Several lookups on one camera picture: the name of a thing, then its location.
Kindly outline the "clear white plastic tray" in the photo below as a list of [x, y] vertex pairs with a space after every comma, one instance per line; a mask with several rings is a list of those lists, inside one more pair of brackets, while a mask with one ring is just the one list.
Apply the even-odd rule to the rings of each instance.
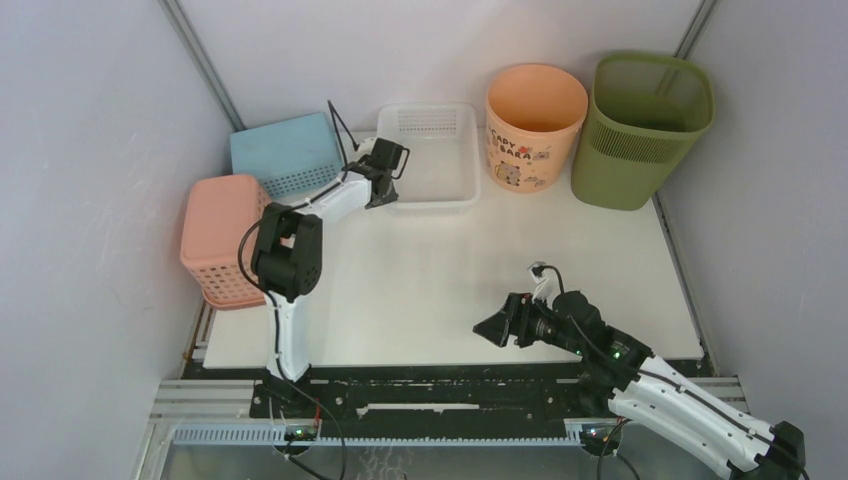
[[410, 149], [399, 198], [390, 208], [403, 214], [457, 213], [481, 195], [481, 158], [476, 111], [467, 103], [401, 103], [383, 107], [377, 135]]

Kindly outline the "blue plastic basket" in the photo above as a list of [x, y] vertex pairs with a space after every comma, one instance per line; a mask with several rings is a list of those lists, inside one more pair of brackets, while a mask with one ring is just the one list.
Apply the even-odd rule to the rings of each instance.
[[323, 187], [343, 166], [334, 131], [323, 113], [233, 133], [229, 145], [232, 171], [253, 176], [272, 198]]

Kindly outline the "orange capybara bucket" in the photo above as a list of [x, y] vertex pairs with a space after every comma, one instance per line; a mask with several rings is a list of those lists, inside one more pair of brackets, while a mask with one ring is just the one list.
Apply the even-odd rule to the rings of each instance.
[[559, 68], [523, 64], [505, 69], [486, 93], [486, 163], [509, 191], [536, 193], [564, 170], [588, 112], [588, 93]]

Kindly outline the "pink plastic basket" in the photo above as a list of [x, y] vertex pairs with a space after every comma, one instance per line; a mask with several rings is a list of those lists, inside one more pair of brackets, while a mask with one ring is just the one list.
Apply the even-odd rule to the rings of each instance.
[[180, 260], [198, 282], [206, 302], [220, 310], [264, 303], [263, 294], [242, 275], [249, 266], [254, 236], [239, 252], [240, 242], [270, 202], [252, 176], [204, 179], [190, 190], [182, 230]]

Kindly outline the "green mesh waste bin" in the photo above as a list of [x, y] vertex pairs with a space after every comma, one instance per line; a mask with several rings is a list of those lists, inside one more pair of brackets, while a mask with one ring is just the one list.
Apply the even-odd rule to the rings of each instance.
[[604, 57], [572, 164], [573, 194], [602, 208], [641, 209], [714, 117], [710, 79], [696, 64], [643, 52]]

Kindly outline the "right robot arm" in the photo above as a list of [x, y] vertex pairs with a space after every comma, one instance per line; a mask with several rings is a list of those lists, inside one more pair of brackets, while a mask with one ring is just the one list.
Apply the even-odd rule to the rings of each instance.
[[679, 373], [633, 336], [607, 324], [579, 291], [552, 302], [511, 293], [475, 334], [498, 347], [544, 342], [584, 368], [577, 408], [634, 421], [674, 443], [722, 479], [805, 479], [805, 438], [793, 424], [754, 418]]

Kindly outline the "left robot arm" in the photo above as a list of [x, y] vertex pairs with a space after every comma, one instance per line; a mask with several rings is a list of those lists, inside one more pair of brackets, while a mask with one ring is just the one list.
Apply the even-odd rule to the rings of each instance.
[[323, 271], [323, 230], [347, 215], [391, 204], [395, 182], [406, 168], [410, 149], [374, 137], [354, 149], [354, 161], [327, 185], [295, 205], [269, 203], [245, 233], [255, 238], [250, 270], [268, 309], [270, 353], [266, 368], [282, 380], [274, 404], [290, 417], [311, 407], [311, 388], [299, 380], [310, 368], [306, 301]]

